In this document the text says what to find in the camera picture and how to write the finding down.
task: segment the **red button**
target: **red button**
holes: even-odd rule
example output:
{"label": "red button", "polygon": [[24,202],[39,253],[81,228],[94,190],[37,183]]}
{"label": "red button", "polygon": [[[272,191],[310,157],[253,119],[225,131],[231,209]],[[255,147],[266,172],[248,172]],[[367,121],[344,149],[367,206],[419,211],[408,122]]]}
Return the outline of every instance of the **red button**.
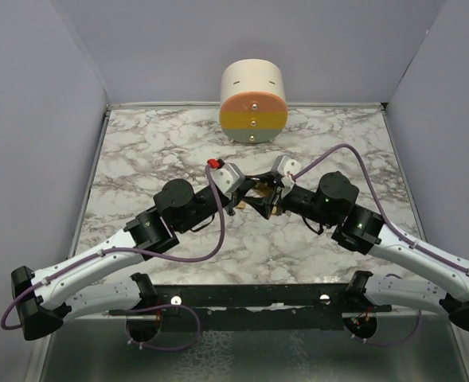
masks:
{"label": "red button", "polygon": [[208,165],[209,167],[211,167],[212,169],[218,169],[220,168],[220,163],[218,160],[216,159],[209,159],[208,160]]}

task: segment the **gray floor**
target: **gray floor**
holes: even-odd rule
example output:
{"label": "gray floor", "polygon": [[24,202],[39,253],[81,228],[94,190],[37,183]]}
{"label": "gray floor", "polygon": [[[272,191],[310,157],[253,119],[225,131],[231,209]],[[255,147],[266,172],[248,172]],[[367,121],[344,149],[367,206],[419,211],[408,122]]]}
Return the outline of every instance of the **gray floor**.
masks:
{"label": "gray floor", "polygon": [[[380,318],[376,338],[404,337],[413,316]],[[319,330],[209,332],[181,353],[140,351],[127,345],[122,319],[76,320],[56,332],[43,381],[151,382],[419,382],[467,381],[451,327],[435,315],[424,317],[415,341],[381,349],[347,333]],[[168,334],[165,345],[186,341]]]}

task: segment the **marble tabletop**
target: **marble tabletop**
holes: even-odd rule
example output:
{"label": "marble tabletop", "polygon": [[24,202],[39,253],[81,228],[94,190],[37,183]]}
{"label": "marble tabletop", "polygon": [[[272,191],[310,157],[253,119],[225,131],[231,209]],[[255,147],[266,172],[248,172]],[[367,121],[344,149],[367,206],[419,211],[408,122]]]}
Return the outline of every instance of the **marble tabletop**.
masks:
{"label": "marble tabletop", "polygon": [[[245,145],[230,142],[218,124],[217,107],[166,107],[111,112],[100,160],[76,253],[104,241],[133,216],[153,205],[152,197],[174,178],[185,178],[196,191],[207,184],[206,160],[223,158],[243,173],[270,169],[275,158],[288,154],[303,166],[341,142],[356,147],[389,218],[418,236],[417,224],[378,107],[292,108],[287,126],[274,142]],[[332,154],[299,179],[316,190],[322,174],[340,170],[360,188],[358,203],[376,210],[356,158],[348,150]],[[381,259],[352,253],[330,239],[331,230],[317,236],[299,216],[264,220],[250,207],[226,216],[226,239],[221,251],[203,263],[152,259],[106,278],[125,279],[136,271],[154,283],[336,283],[349,281],[356,270],[412,274]],[[194,257],[209,253],[217,243],[219,223],[178,236],[171,255]]]}

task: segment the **gray wall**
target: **gray wall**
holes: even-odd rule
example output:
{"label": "gray wall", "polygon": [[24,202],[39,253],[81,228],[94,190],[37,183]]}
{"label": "gray wall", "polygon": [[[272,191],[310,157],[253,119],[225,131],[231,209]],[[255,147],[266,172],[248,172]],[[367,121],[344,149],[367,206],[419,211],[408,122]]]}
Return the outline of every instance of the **gray wall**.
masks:
{"label": "gray wall", "polygon": [[[105,103],[47,1],[0,0],[0,317],[11,270],[65,257]],[[0,329],[0,381],[23,378],[31,345]]]}
{"label": "gray wall", "polygon": [[469,0],[443,7],[388,116],[428,240],[469,259]]}
{"label": "gray wall", "polygon": [[53,0],[114,103],[218,101],[233,61],[264,58],[290,101],[387,102],[444,0]]}

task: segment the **marble surface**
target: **marble surface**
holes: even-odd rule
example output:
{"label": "marble surface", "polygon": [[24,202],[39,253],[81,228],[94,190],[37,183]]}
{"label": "marble surface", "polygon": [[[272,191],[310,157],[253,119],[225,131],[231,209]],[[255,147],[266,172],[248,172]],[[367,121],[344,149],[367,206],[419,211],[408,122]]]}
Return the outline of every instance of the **marble surface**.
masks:
{"label": "marble surface", "polygon": [[[215,107],[113,111],[76,253],[104,241],[151,207],[153,195],[167,181],[183,177],[196,191],[204,187],[209,158],[235,162],[244,173],[254,174],[269,170],[280,154],[305,166],[340,142],[360,151],[390,219],[419,235],[379,109],[291,109],[285,130],[275,141],[258,145],[230,142],[217,120]],[[360,188],[360,205],[376,209],[358,162],[348,150],[331,155],[299,184],[315,190],[321,175],[334,170],[341,170]],[[345,282],[356,270],[411,276],[395,264],[340,248],[329,238],[331,231],[316,236],[298,216],[264,220],[247,206],[234,217],[226,216],[226,227],[224,247],[207,262],[152,259],[116,272],[107,281],[119,281],[136,271],[147,273],[154,283],[176,284]],[[209,253],[218,233],[216,219],[203,231],[180,235],[181,244],[169,253],[188,257]]]}

